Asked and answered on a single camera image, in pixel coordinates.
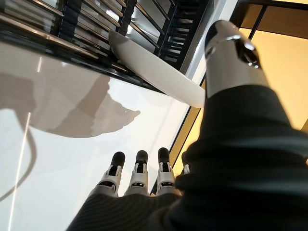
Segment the robotic hand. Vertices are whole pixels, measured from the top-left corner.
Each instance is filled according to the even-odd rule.
[[[91,191],[89,196],[94,194],[104,194],[111,197],[118,197],[117,191],[121,181],[121,172],[123,169],[124,161],[124,153],[115,153],[108,170],[104,173],[102,179]],[[138,151],[129,186],[124,196],[132,194],[149,196],[147,162],[147,152],[144,150]],[[167,148],[161,148],[158,150],[158,162],[159,169],[157,176],[156,195],[159,196],[165,193],[180,195],[179,190],[174,187],[175,178],[172,167],[170,165],[169,151]]]

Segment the black metal rack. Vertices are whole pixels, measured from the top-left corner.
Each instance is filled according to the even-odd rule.
[[[0,0],[0,39],[159,91],[114,57],[108,31],[135,30],[155,55],[179,70],[209,1],[151,2],[163,25],[137,0]],[[138,24],[135,11],[157,30],[157,38]]]

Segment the black fingertip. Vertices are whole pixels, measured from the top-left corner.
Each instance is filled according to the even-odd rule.
[[[169,150],[167,148],[160,148],[158,150],[158,162],[167,163],[169,162]]]
[[[112,157],[111,165],[121,166],[123,168],[125,162],[125,155],[123,152],[116,152]]]
[[[143,161],[145,164],[148,163],[148,154],[146,151],[140,150],[139,152],[137,152],[136,163],[138,163],[139,161]]]

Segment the white plate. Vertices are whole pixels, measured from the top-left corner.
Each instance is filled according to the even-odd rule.
[[[145,48],[112,30],[109,44],[125,66],[165,94],[190,106],[204,107],[205,90]]]

